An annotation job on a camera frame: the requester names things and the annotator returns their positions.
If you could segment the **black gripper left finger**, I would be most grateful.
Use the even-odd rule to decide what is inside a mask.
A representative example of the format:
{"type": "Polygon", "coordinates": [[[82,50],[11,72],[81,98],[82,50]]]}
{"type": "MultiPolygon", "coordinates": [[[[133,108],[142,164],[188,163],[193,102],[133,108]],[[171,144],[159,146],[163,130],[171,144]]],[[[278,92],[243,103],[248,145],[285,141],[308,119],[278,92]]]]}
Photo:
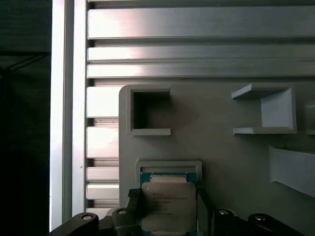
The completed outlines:
{"type": "Polygon", "coordinates": [[[50,236],[141,236],[140,216],[142,190],[128,192],[126,207],[115,209],[100,219],[94,213],[79,213],[52,230],[50,236]]]}

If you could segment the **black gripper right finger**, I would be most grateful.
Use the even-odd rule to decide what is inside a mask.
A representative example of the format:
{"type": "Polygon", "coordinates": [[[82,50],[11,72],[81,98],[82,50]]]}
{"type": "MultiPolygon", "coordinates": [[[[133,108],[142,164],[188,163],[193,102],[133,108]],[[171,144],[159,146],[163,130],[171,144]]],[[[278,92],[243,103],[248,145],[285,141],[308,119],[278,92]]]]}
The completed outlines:
{"type": "Polygon", "coordinates": [[[302,233],[264,214],[241,219],[233,211],[214,205],[205,189],[197,190],[197,222],[202,236],[301,236],[302,233]]]}

